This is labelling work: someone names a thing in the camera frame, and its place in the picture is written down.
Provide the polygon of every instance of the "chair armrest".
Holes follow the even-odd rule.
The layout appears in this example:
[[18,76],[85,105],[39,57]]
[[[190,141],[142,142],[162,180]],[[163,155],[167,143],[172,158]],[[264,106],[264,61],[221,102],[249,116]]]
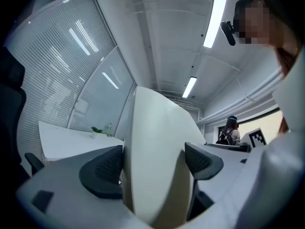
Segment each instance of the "chair armrest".
[[25,153],[25,158],[32,167],[32,175],[44,168],[44,164],[32,153]]

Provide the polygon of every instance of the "dark hair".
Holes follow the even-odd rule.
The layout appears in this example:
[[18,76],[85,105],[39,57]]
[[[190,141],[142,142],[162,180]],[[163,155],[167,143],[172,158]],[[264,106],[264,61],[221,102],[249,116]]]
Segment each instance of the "dark hair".
[[234,115],[232,115],[228,118],[227,124],[225,125],[225,127],[223,129],[223,134],[227,133],[228,128],[237,130],[237,118]]

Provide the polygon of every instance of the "ceiling light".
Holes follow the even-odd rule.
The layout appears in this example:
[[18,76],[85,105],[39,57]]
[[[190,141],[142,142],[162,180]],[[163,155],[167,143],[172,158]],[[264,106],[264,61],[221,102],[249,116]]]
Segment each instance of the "ceiling light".
[[70,34],[75,39],[75,41],[80,45],[81,49],[84,50],[84,52],[87,55],[90,55],[89,51],[85,48],[84,44],[81,42],[81,40],[78,38],[78,36],[75,34],[74,30],[72,28],[69,29]]
[[225,2],[226,0],[214,0],[208,32],[206,33],[203,43],[205,47],[211,48],[213,46],[219,29],[220,21],[223,17]]
[[118,86],[112,81],[112,79],[110,79],[110,77],[109,77],[105,72],[102,72],[102,74],[107,78],[107,80],[108,80],[116,89],[119,89]]
[[183,93],[183,96],[182,97],[185,97],[187,98],[187,96],[190,94],[193,86],[195,85],[195,82],[197,81],[197,78],[196,77],[191,77],[190,80],[189,80],[189,83],[187,84],[187,87]]

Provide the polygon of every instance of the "backpack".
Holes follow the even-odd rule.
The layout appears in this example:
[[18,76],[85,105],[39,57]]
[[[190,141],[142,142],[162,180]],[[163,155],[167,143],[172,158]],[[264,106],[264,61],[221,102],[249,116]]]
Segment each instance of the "backpack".
[[231,130],[229,133],[224,134],[223,132],[221,132],[221,134],[219,135],[218,141],[216,142],[217,144],[223,144],[223,145],[233,145],[233,139],[231,137],[232,132],[234,131]]

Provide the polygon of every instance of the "black chair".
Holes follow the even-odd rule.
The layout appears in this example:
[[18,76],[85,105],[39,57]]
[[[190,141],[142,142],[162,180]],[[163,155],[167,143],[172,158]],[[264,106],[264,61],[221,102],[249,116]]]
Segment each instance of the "black chair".
[[[17,189],[29,175],[21,166],[21,157],[17,148],[17,127],[21,112],[25,105],[26,94],[21,89],[25,74],[24,67],[10,54],[7,48],[1,50],[0,62],[0,143],[4,169],[10,169],[10,183]],[[33,154],[26,155],[37,172],[44,167],[43,163]]]

